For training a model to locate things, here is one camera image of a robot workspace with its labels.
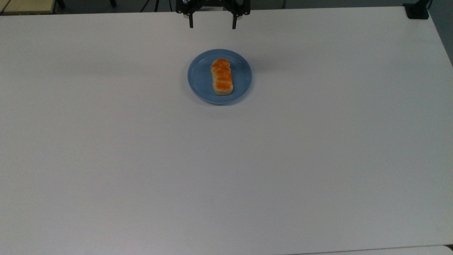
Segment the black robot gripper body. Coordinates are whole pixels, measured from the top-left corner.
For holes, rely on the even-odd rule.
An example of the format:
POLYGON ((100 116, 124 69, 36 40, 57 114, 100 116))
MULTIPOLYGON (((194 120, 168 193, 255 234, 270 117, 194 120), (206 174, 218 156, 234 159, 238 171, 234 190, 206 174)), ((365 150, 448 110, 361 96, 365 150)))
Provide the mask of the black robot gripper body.
POLYGON ((240 17, 249 15, 251 12, 250 0, 177 0, 175 12, 188 15, 201 10, 204 7, 222 7, 231 12, 233 16, 240 17))

